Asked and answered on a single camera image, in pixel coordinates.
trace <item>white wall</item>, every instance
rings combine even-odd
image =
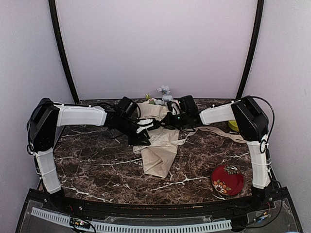
[[[47,0],[0,0],[0,232],[15,232],[34,161],[26,123],[43,97],[72,102]]]
[[[311,232],[311,1],[265,2],[245,94],[262,96],[275,109],[273,168]]]
[[[234,98],[256,0],[57,0],[81,99]]]

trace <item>floral pattern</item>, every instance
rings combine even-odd
[[[234,166],[225,165],[224,170],[228,172],[229,175],[240,174],[241,172]]]
[[[227,187],[225,182],[220,182],[220,180],[213,181],[213,186],[217,192],[219,192],[223,195],[228,195],[227,192],[231,190],[231,188]]]

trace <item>cable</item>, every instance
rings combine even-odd
[[[48,192],[47,192],[47,190],[46,190],[46,188],[45,188],[44,183],[42,182],[42,180],[40,180],[40,182],[42,183],[42,187],[43,187],[43,190],[44,190],[44,193],[45,193],[45,195],[46,195],[47,200],[49,201],[49,203],[50,203],[58,212],[61,212],[61,213],[63,213],[63,214],[69,215],[70,217],[74,217],[74,218],[80,219],[81,221],[86,222],[86,223],[87,223],[88,225],[90,225],[91,228],[94,230],[94,233],[96,233],[95,227],[94,227],[88,220],[83,220],[83,219],[81,219],[80,217],[75,216],[74,214],[68,214],[68,213],[66,213],[65,211],[62,211],[62,210],[58,209],[58,208],[53,204],[53,202],[51,201],[50,196],[49,196],[49,194],[48,194]]]
[[[176,105],[177,109],[178,109],[179,112],[181,113],[181,109],[180,109],[179,105],[178,105],[176,102],[174,102],[174,101],[173,101],[173,103]]]
[[[232,226],[232,228],[246,228],[246,229],[262,228],[262,227],[268,226],[270,223],[272,223],[274,220],[276,220],[277,217],[280,215],[280,213],[281,213],[281,211],[282,211],[283,199],[284,199],[282,185],[281,185],[280,181],[274,180],[274,179],[271,177],[271,174],[270,174],[270,173],[268,173],[268,175],[269,175],[270,179],[271,179],[273,182],[276,182],[276,183],[279,185],[279,188],[281,189],[281,206],[280,206],[280,209],[279,209],[277,215],[276,215],[271,221],[269,221],[267,224],[264,224],[264,225],[262,225],[262,226],[258,226],[258,227],[248,227],[249,225],[255,223],[255,222],[250,222],[250,223],[245,224],[245,225],[242,225],[242,226]]]
[[[249,99],[249,98],[259,99],[259,100],[262,100],[262,101],[264,101],[266,104],[269,105],[269,107],[270,107],[270,109],[271,109],[271,111],[272,111],[272,116],[273,116],[273,118],[272,118],[272,124],[271,124],[271,128],[270,128],[270,132],[269,132],[268,137],[267,137],[267,143],[268,143],[268,141],[269,141],[269,139],[270,139],[270,136],[271,136],[272,129],[273,129],[273,127],[274,127],[275,118],[276,118],[273,107],[271,106],[271,104],[270,104],[267,100],[265,100],[265,99],[262,98],[262,97],[258,97],[258,96],[248,96],[248,97],[243,97],[243,98],[245,98],[245,99]]]
[[[54,103],[54,102],[51,102],[51,101],[48,101],[48,102],[45,102],[45,103],[42,103],[42,104],[39,104],[37,107],[35,107],[35,109],[33,110],[31,116],[30,116],[30,121],[29,121],[29,125],[27,126],[27,131],[28,131],[28,145],[27,145],[27,152],[32,155],[31,153],[34,153],[34,148],[32,146],[32,142],[31,142],[31,139],[30,139],[30,129],[31,129],[31,123],[32,123],[32,120],[33,120],[33,117],[37,111],[38,108],[44,106],[44,105],[62,105],[61,103]]]
[[[172,108],[175,110],[176,114],[177,114],[177,110],[172,106]]]
[[[139,117],[137,118],[137,121],[139,121],[139,119],[141,118],[141,110],[138,104],[137,104],[137,108],[139,109]]]
[[[269,210],[268,210],[268,212],[269,212],[271,210],[271,205],[269,202],[266,202],[266,204],[269,206]]]

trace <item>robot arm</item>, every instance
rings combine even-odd
[[[147,129],[160,126],[177,129],[193,128],[215,122],[236,120],[242,137],[247,141],[253,167],[253,186],[264,189],[270,183],[268,175],[269,153],[266,151],[268,118],[251,97],[236,102],[213,106],[201,112],[192,96],[178,100],[180,111],[168,112],[161,121],[146,119],[140,122],[130,117],[137,104],[124,97],[117,105],[76,106],[52,103],[42,99],[28,124],[28,139],[31,154],[35,157],[37,173],[48,193],[61,190],[53,157],[56,128],[65,125],[95,125],[116,129],[129,138],[129,145],[150,145]]]
[[[248,145],[253,168],[253,186],[264,189],[270,183],[270,156],[266,150],[268,118],[252,98],[208,108],[200,113],[204,125],[235,120]]]
[[[149,145],[146,126],[130,117],[137,105],[124,97],[118,105],[76,106],[42,99],[27,124],[30,154],[49,194],[61,190],[53,156],[56,128],[66,125],[107,126],[129,137],[130,145]]]

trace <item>white cable tie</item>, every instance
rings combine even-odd
[[[253,163],[253,162],[252,162],[252,164],[257,165],[257,166],[269,166],[269,165],[271,165],[271,163],[272,163],[272,162],[270,162],[270,163],[268,163],[268,164],[257,164],[257,163]]]
[[[43,177],[43,176],[46,176],[46,175],[48,175],[48,174],[50,174],[51,172],[54,172],[54,171],[56,171],[56,168],[54,168],[54,169],[52,169],[52,170],[50,170],[50,171],[48,171],[46,173],[41,173],[41,174],[37,173],[37,174],[41,175]]]

